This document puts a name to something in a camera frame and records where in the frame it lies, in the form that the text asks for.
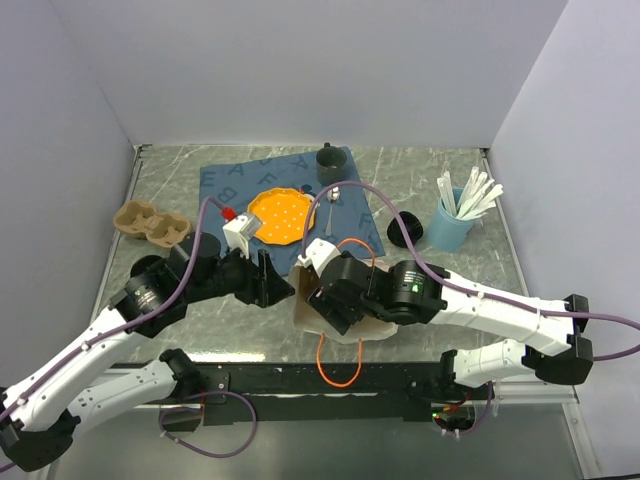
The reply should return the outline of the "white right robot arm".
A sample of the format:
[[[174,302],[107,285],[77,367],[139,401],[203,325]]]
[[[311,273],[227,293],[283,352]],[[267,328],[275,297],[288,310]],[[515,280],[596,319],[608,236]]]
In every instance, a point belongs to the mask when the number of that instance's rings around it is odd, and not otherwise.
[[[498,336],[488,346],[442,354],[437,385],[448,398],[524,374],[556,385],[580,385],[593,367],[592,343],[575,317],[588,308],[580,296],[561,301],[524,297],[414,260],[376,265],[320,239],[298,258],[289,280],[296,290],[294,326],[341,344],[386,340],[416,324]]]

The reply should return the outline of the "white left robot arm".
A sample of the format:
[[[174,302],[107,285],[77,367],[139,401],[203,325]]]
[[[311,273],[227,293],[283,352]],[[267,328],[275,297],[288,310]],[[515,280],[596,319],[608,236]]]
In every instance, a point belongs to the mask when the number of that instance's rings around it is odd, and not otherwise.
[[[63,455],[73,441],[140,404],[190,400],[199,371],[180,349],[169,350],[131,375],[95,384],[125,354],[185,318],[190,305],[232,295],[259,308],[295,290],[266,250],[249,253],[262,223],[244,213],[223,228],[231,245],[196,231],[165,256],[148,255],[93,323],[46,365],[1,392],[1,449],[11,465],[31,472]]]

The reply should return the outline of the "cream paper gift bag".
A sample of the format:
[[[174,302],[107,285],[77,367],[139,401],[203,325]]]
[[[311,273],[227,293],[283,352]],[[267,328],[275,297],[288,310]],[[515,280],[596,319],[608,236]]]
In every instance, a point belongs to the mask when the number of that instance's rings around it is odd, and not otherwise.
[[[337,245],[315,239],[297,257],[289,272],[289,282],[296,290],[293,325],[300,331],[319,337],[316,367],[322,380],[337,389],[346,389],[359,378],[366,342],[386,340],[398,331],[396,324],[364,313],[360,304],[360,295],[367,291],[374,276],[388,273],[390,265],[378,261],[374,254],[362,260],[348,251],[342,252],[340,248],[349,243],[371,249],[364,241],[355,238],[347,238]],[[350,379],[336,381],[324,370],[322,351],[328,339],[342,345],[358,346],[357,367]]]

